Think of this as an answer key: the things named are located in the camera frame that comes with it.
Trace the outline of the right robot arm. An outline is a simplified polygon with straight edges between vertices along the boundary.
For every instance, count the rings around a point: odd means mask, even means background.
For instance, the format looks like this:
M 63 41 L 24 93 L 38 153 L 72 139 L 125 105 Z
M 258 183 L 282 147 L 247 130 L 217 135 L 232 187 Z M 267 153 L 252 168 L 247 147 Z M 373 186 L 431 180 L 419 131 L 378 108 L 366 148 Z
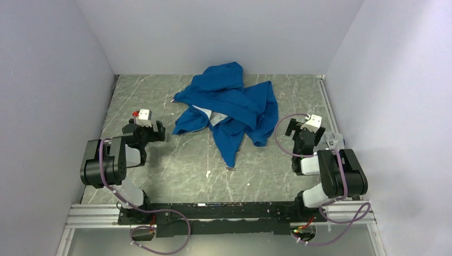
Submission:
M 325 128 L 321 117 L 311 115 L 305 122 L 292 118 L 285 135 L 292 137 L 294 146 L 292 170 L 300 176 L 317 175 L 319 184 L 301 192 L 301 200 L 294 206 L 294 215 L 299 221 L 307 221 L 314 215 L 314 208 L 326 218 L 326 208 L 348 197 L 361 196 L 368 191 L 368 180 L 352 149 L 328 147 L 316 150 Z

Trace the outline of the blue zip jacket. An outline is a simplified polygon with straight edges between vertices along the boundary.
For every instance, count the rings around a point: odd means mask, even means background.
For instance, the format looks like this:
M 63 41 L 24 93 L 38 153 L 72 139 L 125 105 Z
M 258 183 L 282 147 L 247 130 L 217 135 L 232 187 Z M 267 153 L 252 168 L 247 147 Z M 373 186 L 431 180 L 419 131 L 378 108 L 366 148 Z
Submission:
M 208 67 L 173 101 L 188 106 L 176 120 L 173 135 L 209 128 L 227 167 L 235 167 L 245 135 L 254 146 L 264 147 L 279 120 L 271 81 L 246 87 L 237 62 Z

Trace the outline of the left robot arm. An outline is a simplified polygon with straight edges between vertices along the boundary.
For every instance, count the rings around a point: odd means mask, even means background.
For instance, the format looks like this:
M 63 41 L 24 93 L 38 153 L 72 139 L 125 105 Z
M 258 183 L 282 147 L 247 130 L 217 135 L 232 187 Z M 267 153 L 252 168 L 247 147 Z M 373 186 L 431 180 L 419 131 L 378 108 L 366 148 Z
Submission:
M 154 214 L 150 199 L 127 177 L 127 169 L 145 165 L 147 144 L 165 141 L 166 129 L 161 121 L 153 127 L 139 125 L 131 119 L 122 132 L 118 137 L 87 142 L 80 179 L 84 185 L 105 189 L 116 198 L 120 225 L 146 225 Z

